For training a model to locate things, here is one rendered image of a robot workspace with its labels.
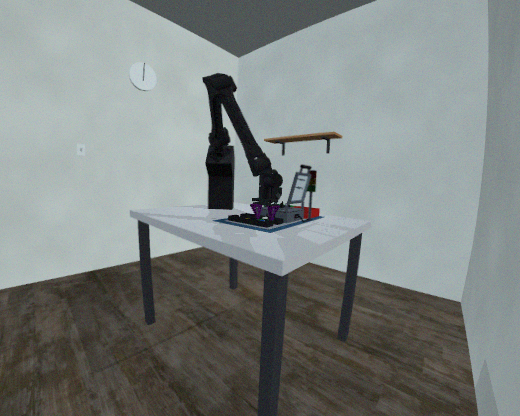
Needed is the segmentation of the red tray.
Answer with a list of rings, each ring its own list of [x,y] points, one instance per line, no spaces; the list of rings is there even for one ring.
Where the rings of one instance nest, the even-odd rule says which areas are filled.
[[[301,208],[301,206],[296,206],[295,208]],[[304,207],[304,209],[305,209],[304,210],[304,219],[307,219],[308,218],[309,207]],[[320,211],[319,208],[312,208],[311,218],[318,217],[319,216],[319,211]]]

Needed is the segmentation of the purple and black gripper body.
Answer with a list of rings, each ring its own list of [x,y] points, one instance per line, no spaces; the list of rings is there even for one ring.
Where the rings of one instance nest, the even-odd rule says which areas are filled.
[[[259,186],[259,198],[252,198],[253,204],[265,205],[265,206],[277,206],[277,204],[271,204],[273,202],[278,202],[278,199],[271,199],[271,188],[272,187],[263,187]]]

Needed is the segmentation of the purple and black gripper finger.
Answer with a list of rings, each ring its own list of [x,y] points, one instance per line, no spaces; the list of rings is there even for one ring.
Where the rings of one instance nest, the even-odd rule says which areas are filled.
[[[260,218],[260,213],[261,213],[261,209],[262,209],[262,205],[258,205],[258,204],[250,204],[254,214],[255,214],[255,217],[256,217],[256,220]],[[258,207],[258,216],[257,216],[257,212],[256,212],[256,207]]]
[[[277,206],[268,206],[268,214],[269,214],[269,220],[273,221],[274,219],[274,216],[276,214],[276,212],[278,211],[280,205],[277,205]],[[273,214],[272,214],[272,210],[274,209],[273,211]]]

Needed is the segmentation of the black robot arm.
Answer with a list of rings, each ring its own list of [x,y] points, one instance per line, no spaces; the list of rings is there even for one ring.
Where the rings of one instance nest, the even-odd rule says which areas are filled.
[[[226,74],[216,73],[202,77],[202,79],[205,86],[207,86],[212,122],[211,133],[209,133],[208,137],[212,147],[212,151],[208,154],[209,157],[219,162],[231,153],[231,150],[226,147],[230,143],[230,137],[227,128],[223,128],[222,103],[242,143],[253,176],[259,176],[259,186],[262,186],[262,188],[272,187],[271,199],[279,200],[282,195],[282,187],[280,186],[283,183],[283,178],[278,174],[277,170],[270,169],[272,168],[270,159],[263,153],[261,147],[255,141],[234,97],[233,92],[236,92],[237,87],[233,78]],[[257,159],[255,159],[256,157]]]

